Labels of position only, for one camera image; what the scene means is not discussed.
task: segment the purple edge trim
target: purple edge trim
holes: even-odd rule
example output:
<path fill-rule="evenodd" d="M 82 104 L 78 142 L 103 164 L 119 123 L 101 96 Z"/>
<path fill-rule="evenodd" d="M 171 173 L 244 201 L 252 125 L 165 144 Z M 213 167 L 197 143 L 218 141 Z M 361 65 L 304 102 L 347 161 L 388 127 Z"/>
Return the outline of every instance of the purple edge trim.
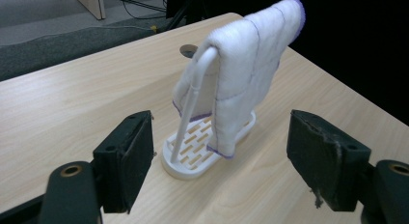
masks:
<path fill-rule="evenodd" d="M 208 151 L 211 151 L 211 152 L 214 152 L 214 153 L 216 153 L 216 154 L 219 154 L 220 156 L 222 156 L 222 157 L 225 158 L 225 159 L 233 159 L 233 158 L 234 158 L 234 154 L 233 154 L 233 155 L 224 155 L 224 154 L 221 154 L 219 151 L 217 151 L 217 150 L 211 148 L 211 147 L 208 146 L 208 145 L 206 146 L 206 149 L 207 149 Z"/>
<path fill-rule="evenodd" d="M 177 107 L 174 100 L 172 100 L 172 104 L 177 109 L 177 112 L 179 113 L 179 116 L 181 117 L 180 109 Z M 194 117 L 190 118 L 189 122 L 198 121 L 198 120 L 201 120 L 201 119 L 209 117 L 209 116 L 211 116 L 211 112 L 206 113 L 206 114 L 202 114 L 202 115 L 198 115 L 198 116 L 194 116 Z"/>
<path fill-rule="evenodd" d="M 294 1 L 297 2 L 297 4 L 300 6 L 300 9 L 301 9 L 300 27 L 298 27 L 298 30 L 295 33 L 295 37 L 294 37 L 294 40 L 295 40 L 298 37 L 298 35 L 300 35 L 301 30 L 303 29 L 304 24 L 306 22 L 306 11 L 304 10 L 303 3 L 301 3 L 300 0 L 294 0 Z"/>

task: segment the dark background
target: dark background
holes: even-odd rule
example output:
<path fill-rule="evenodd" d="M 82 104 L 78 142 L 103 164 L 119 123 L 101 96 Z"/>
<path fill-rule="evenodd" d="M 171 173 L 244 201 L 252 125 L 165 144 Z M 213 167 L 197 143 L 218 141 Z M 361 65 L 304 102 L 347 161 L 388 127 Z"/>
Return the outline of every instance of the dark background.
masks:
<path fill-rule="evenodd" d="M 184 0 L 168 0 L 177 10 Z M 205 17 L 246 15 L 280 0 L 200 0 Z M 290 47 L 409 126 L 405 0 L 300 0 L 306 23 Z"/>

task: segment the light wood tabletop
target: light wood tabletop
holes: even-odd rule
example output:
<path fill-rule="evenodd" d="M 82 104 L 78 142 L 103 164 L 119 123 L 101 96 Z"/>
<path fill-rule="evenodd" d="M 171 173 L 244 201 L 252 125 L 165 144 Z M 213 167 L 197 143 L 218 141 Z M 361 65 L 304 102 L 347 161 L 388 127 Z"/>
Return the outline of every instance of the light wood tabletop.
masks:
<path fill-rule="evenodd" d="M 126 116 L 150 110 L 158 156 L 130 214 L 104 213 L 104 223 L 361 223 L 361 204 L 354 212 L 315 207 L 286 156 L 290 112 L 337 126 L 372 149 L 373 165 L 408 163 L 409 127 L 289 47 L 234 159 L 192 181 L 164 170 L 162 145 L 180 122 L 172 89 L 190 60 L 179 49 L 239 18 L 220 15 L 1 82 L 0 212 L 43 194 L 54 169 L 91 161 Z"/>

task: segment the screw hole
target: screw hole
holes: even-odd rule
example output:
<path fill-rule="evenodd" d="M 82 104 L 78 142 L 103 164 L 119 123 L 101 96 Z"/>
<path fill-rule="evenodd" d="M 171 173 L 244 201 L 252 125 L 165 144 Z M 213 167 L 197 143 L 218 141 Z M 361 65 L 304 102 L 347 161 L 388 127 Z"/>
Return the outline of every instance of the screw hole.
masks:
<path fill-rule="evenodd" d="M 198 50 L 198 47 L 193 44 L 185 44 L 179 49 L 181 55 L 187 58 L 192 58 L 193 55 L 195 55 L 196 50 Z"/>
<path fill-rule="evenodd" d="M 61 177 L 69 178 L 79 174 L 82 171 L 82 167 L 79 165 L 70 165 L 61 171 Z"/>
<path fill-rule="evenodd" d="M 409 167 L 400 164 L 391 164 L 390 168 L 392 171 L 399 173 L 404 176 L 409 176 Z"/>

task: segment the cable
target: cable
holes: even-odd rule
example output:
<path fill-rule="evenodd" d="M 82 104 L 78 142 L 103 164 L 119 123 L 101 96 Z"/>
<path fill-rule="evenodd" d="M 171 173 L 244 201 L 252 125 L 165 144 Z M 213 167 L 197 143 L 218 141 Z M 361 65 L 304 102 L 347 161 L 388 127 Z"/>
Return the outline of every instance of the cable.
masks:
<path fill-rule="evenodd" d="M 126 7 L 125 2 L 126 2 L 126 3 L 129 3 L 129 4 L 134 4 L 134 5 L 137 5 L 137 6 L 140 6 L 140 7 L 144 7 L 144 8 L 147 8 L 147 9 L 152 9 L 152 10 L 155 10 L 155 11 L 159 11 L 159 12 L 162 12 L 162 13 L 166 13 L 167 0 L 162 0 L 165 9 L 163 9 L 163 8 L 158 8 L 158 7 L 151 6 L 151 5 L 147 5 L 147 4 L 144 4 L 144 3 L 141 3 L 141 2 L 137 2 L 137 1 L 134 1 L 134 0 L 120 0 L 120 1 L 123 1 L 123 7 L 125 8 L 126 12 L 127 12 L 130 16 L 132 16 L 133 18 L 135 18 L 135 19 L 155 19 L 155 18 L 163 18 L 163 17 L 165 17 L 164 15 L 156 16 L 156 17 L 147 17 L 147 18 L 136 17 L 136 16 L 134 16 L 133 14 L 131 14 L 131 13 L 129 12 L 129 10 L 128 10 L 127 7 Z"/>

